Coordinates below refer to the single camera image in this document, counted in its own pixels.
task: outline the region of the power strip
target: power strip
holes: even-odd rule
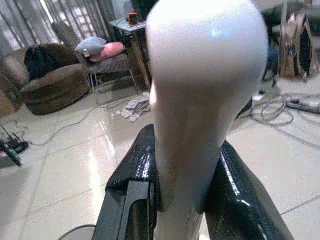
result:
[[[299,100],[288,101],[286,107],[291,109],[298,109],[304,112],[320,114],[320,106],[310,106],[306,103],[301,103]]]

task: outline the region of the small orange object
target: small orange object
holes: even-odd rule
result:
[[[128,23],[131,27],[134,27],[138,24],[138,13],[136,12],[131,12],[128,13]]]

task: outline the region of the pillow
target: pillow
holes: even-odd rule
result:
[[[104,45],[104,49],[102,52],[90,57],[90,61],[98,63],[122,54],[124,50],[126,50],[126,47],[121,42],[111,42]]]
[[[106,43],[107,40],[100,37],[89,37],[76,46],[75,51],[85,55],[84,57],[90,57],[101,53],[101,51],[104,50]]]

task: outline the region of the paper on floor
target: paper on floor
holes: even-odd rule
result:
[[[122,110],[121,116],[125,119],[129,118],[131,123],[137,121],[143,113],[150,112],[150,93],[144,92],[143,95],[132,99]]]

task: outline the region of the table leg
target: table leg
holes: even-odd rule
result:
[[[143,75],[145,85],[148,89],[151,88],[151,74],[148,68],[148,63],[146,57],[144,56],[139,41],[137,40],[136,36],[131,39],[132,49],[139,66],[139,69]]]

